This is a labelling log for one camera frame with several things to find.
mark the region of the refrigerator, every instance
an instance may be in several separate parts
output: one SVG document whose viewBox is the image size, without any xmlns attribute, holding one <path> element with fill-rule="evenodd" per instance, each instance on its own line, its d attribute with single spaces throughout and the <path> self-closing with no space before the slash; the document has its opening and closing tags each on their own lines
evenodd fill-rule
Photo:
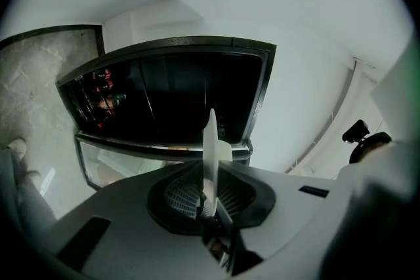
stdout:
<svg viewBox="0 0 420 280">
<path fill-rule="evenodd" d="M 174 37 L 115 50 L 63 76 L 56 87 L 77 125 L 88 185 L 201 160 L 211 109 L 219 140 L 248 165 L 275 53 L 275 45 L 237 37 Z"/>
</svg>

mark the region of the white ceiling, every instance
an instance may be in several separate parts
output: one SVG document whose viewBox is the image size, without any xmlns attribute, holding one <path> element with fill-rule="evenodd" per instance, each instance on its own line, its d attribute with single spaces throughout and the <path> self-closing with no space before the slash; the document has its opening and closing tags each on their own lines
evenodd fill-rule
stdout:
<svg viewBox="0 0 420 280">
<path fill-rule="evenodd" d="M 15 0 L 0 39 L 47 26 L 104 23 L 158 1 L 162 0 Z M 220 32 L 278 45 L 269 91 L 252 136 L 253 162 L 272 170 L 287 169 L 321 131 L 353 57 L 387 70 L 413 31 L 401 0 L 181 1 L 209 22 L 227 22 L 224 27 L 229 30 Z"/>
</svg>

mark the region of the black camera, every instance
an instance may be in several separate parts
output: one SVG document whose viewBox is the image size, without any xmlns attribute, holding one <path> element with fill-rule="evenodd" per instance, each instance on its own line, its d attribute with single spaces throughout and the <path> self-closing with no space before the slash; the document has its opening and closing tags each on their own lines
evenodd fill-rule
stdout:
<svg viewBox="0 0 420 280">
<path fill-rule="evenodd" d="M 359 119 L 343 134 L 342 139 L 347 144 L 352 144 L 353 142 L 362 141 L 367 134 L 369 134 L 368 126 Z"/>
</svg>

